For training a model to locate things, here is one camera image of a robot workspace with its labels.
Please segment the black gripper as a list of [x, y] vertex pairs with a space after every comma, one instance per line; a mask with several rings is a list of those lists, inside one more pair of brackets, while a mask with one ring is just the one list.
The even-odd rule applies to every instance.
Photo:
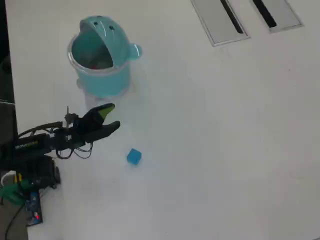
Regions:
[[87, 143], [109, 137], [121, 126], [120, 121], [114, 121], [110, 124], [103, 125], [107, 115], [113, 111], [114, 108], [115, 105], [113, 103], [106, 103], [90, 109], [78, 120], [75, 127], [76, 132]]

